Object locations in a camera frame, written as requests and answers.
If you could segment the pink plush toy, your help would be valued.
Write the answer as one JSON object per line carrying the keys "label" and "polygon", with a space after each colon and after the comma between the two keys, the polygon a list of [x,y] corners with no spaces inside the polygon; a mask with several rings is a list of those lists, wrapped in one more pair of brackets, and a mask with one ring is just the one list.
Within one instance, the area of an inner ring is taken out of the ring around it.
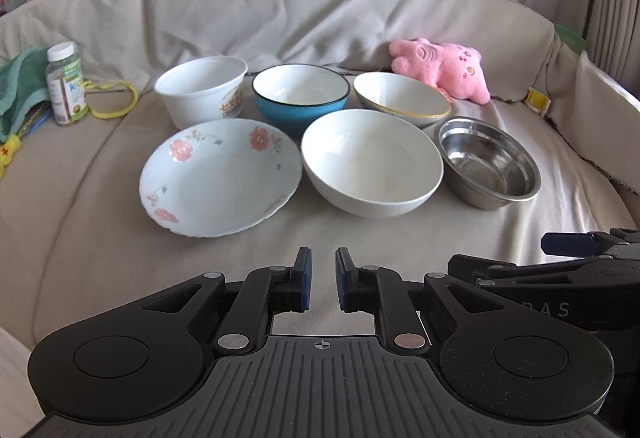
{"label": "pink plush toy", "polygon": [[482,55],[473,47],[420,38],[391,42],[388,54],[393,73],[420,81],[448,100],[469,100],[480,106],[490,102]]}

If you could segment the white paper noodle bowl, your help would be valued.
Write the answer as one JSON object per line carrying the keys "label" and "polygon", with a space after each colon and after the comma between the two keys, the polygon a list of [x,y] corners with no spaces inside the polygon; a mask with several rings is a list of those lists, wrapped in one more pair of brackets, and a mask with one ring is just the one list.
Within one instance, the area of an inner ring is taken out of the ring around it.
{"label": "white paper noodle bowl", "polygon": [[231,56],[209,56],[175,66],[155,82],[172,123],[179,131],[222,119],[239,117],[241,85],[247,63]]}

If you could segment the stainless steel bowl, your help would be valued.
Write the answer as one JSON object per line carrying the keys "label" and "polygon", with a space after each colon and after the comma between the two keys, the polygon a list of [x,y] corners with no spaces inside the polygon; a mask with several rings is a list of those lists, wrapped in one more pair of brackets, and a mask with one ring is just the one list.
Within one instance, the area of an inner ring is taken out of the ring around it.
{"label": "stainless steel bowl", "polygon": [[453,117],[436,129],[435,143],[444,161],[446,185],[466,204],[496,211],[538,195],[537,163],[501,129],[472,117]]}

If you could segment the kids vitamin bottle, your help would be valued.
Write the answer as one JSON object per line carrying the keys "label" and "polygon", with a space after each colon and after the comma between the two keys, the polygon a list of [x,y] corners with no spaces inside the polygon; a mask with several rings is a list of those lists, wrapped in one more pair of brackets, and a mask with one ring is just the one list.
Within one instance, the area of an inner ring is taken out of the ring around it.
{"label": "kids vitamin bottle", "polygon": [[46,80],[54,120],[62,126],[74,124],[88,112],[77,45],[74,42],[55,44],[47,50],[47,59]]}

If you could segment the blue enamel bowl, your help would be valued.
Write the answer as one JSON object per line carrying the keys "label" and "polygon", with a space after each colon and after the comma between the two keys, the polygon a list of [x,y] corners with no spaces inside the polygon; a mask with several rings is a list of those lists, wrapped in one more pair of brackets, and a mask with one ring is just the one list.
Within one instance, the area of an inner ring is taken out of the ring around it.
{"label": "blue enamel bowl", "polygon": [[262,116],[286,134],[299,137],[319,117],[342,110],[350,84],[337,72],[314,65],[278,65],[254,76],[255,104]]}

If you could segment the large white ceramic bowl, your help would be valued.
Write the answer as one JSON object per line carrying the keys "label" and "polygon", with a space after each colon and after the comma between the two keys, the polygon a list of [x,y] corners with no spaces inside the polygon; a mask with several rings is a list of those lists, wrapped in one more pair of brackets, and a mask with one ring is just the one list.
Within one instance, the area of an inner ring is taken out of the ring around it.
{"label": "large white ceramic bowl", "polygon": [[314,189],[360,217],[410,213],[434,195],[444,177],[430,137],[399,117],[371,110],[320,117],[307,127],[300,151]]}

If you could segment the white bowl yellow rim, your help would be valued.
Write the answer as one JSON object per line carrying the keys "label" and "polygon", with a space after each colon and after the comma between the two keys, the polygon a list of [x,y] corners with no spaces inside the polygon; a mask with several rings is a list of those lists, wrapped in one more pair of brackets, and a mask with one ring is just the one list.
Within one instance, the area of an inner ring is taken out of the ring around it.
{"label": "white bowl yellow rim", "polygon": [[352,87],[363,108],[400,117],[418,128],[435,124],[451,111],[450,102],[439,91],[395,73],[362,73]]}

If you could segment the beige sofa cover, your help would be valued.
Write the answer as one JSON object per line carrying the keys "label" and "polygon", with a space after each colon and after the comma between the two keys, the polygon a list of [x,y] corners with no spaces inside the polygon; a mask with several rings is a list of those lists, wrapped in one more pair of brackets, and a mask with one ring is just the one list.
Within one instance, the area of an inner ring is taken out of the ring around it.
{"label": "beige sofa cover", "polygon": [[[175,235],[145,214],[139,177],[174,131],[153,87],[181,62],[244,59],[252,71],[307,62],[350,72],[387,66],[396,39],[477,48],[491,104],[459,102],[514,136],[542,176],[532,201],[493,212],[440,188],[417,210],[367,219],[337,210],[303,181],[259,225],[219,239]],[[367,333],[366,315],[337,306],[333,253],[408,279],[442,270],[457,253],[519,264],[542,261],[548,231],[634,227],[639,217],[639,110],[620,87],[561,45],[552,23],[508,0],[35,0],[1,21],[1,57],[76,42],[92,78],[140,88],[139,105],[116,121],[29,135],[1,180],[1,338],[28,351],[58,328],[219,270],[250,269],[314,252],[311,308],[281,316],[281,333]],[[551,99],[545,115],[525,106],[529,87]]]}

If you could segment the green towel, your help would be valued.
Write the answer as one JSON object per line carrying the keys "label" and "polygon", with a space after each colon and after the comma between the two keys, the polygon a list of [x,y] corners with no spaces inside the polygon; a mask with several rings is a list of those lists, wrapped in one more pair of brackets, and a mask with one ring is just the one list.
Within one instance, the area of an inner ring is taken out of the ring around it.
{"label": "green towel", "polygon": [[1,143],[16,135],[27,114],[48,102],[47,48],[29,48],[1,67]]}

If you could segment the white floral plate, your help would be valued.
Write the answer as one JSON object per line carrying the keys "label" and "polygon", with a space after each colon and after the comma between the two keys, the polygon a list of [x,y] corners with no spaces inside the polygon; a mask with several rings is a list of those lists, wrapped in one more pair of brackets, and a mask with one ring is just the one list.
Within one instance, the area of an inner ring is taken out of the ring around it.
{"label": "white floral plate", "polygon": [[158,146],[143,166],[139,195],[160,227],[219,238],[272,216],[302,176],[302,155],[280,129],[224,119],[186,128]]}

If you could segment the yellow white small box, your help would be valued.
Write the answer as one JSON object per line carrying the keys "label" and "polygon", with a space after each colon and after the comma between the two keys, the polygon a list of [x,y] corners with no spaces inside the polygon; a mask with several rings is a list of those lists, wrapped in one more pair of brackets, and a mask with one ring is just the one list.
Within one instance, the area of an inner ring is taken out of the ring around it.
{"label": "yellow white small box", "polygon": [[536,90],[536,88],[529,87],[525,98],[525,106],[540,115],[545,115],[551,106],[551,99],[543,92]]}

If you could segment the yellow toy charm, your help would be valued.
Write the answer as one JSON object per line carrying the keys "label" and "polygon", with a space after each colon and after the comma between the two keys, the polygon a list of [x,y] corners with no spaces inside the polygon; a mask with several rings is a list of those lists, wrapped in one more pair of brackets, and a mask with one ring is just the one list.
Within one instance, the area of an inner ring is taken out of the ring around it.
{"label": "yellow toy charm", "polygon": [[11,135],[6,139],[0,148],[0,177],[3,176],[6,168],[12,163],[14,155],[21,149],[21,138]]}

